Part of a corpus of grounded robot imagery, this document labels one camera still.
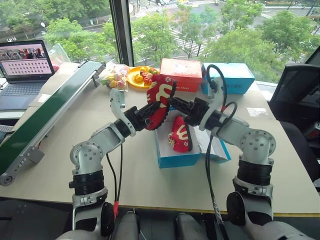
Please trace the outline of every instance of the shoe logo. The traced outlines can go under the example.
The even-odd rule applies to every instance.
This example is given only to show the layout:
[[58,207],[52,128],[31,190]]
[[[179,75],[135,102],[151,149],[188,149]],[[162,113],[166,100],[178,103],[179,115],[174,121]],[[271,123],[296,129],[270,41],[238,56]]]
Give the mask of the shoe logo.
[[[158,92],[156,93],[156,95],[155,95],[155,99],[156,99],[157,101],[160,101],[160,98],[161,98],[161,97],[166,98],[166,99],[168,99],[168,98],[170,97],[170,94],[166,93],[166,92],[165,92],[165,89],[170,90],[170,93],[171,93],[171,91],[172,91],[172,86],[169,85],[169,84],[161,84],[161,85],[159,86],[159,91],[158,91]],[[166,108],[166,107],[167,107],[167,106],[161,102],[160,108]]]
[[180,140],[188,140],[188,133],[187,130],[181,132],[181,130],[185,127],[185,125],[181,125],[179,129],[176,131],[176,134],[178,135],[178,138]]

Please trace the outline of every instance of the red sneaker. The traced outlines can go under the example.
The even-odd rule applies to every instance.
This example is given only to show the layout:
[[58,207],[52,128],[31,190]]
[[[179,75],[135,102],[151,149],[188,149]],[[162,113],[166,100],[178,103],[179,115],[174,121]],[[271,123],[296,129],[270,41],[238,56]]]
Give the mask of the red sneaker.
[[168,140],[173,150],[179,153],[186,153],[192,150],[189,126],[185,123],[182,116],[175,118],[171,131],[168,135]]
[[155,130],[164,122],[169,111],[169,98],[172,98],[176,91],[176,83],[166,76],[154,74],[152,76],[151,88],[146,92],[147,102],[160,101],[159,109],[149,117],[150,123],[145,129]]

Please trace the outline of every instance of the laptop keyboard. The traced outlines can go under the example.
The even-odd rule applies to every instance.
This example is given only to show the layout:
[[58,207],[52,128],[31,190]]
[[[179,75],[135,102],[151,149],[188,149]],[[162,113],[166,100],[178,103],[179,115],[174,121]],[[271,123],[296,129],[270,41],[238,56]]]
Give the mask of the laptop keyboard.
[[0,92],[0,96],[38,95],[43,85],[43,82],[9,84]]

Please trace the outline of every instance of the window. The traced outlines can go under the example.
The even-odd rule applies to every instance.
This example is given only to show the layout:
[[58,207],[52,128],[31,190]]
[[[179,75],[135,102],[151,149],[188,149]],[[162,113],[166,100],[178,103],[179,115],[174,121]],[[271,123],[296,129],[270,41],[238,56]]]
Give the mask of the window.
[[53,64],[118,62],[109,0],[0,0],[0,41],[45,41]]
[[246,63],[256,80],[277,83],[286,63],[304,63],[320,45],[320,5],[299,1],[287,10],[287,0],[131,0],[134,64]]

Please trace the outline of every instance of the beige table surface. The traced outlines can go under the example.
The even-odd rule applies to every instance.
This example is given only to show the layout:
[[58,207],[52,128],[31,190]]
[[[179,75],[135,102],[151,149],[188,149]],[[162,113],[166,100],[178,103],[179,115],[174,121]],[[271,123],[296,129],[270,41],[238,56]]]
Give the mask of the beige table surface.
[[[90,84],[49,136],[42,140],[40,150],[45,156],[40,163],[21,172],[10,186],[0,186],[0,196],[71,203],[74,191],[69,189],[68,183],[72,180],[74,166],[69,159],[70,150],[101,126],[116,120],[111,112],[109,92],[105,86],[95,88]],[[176,96],[191,99],[195,94],[177,92]],[[276,139],[276,150],[271,156],[274,159],[271,173],[273,211],[280,215],[320,216],[320,197],[258,87],[253,84],[245,95],[230,95],[230,100],[238,103],[237,117],[246,120],[252,128],[269,131]],[[126,108],[141,108],[146,104],[145,90],[130,87],[125,93],[125,102]],[[252,117],[247,108],[263,108],[266,114]],[[227,210],[226,198],[234,191],[232,179],[237,174],[241,153],[229,144],[227,149],[232,160],[211,164],[212,186],[221,211]],[[138,132],[135,137],[129,136],[123,150],[121,206],[202,212],[213,209],[204,158],[195,166],[159,169],[154,134],[147,130]],[[120,149],[115,149],[109,156],[119,179]],[[102,165],[104,184],[108,189],[107,200],[113,202],[114,180],[105,157]]]

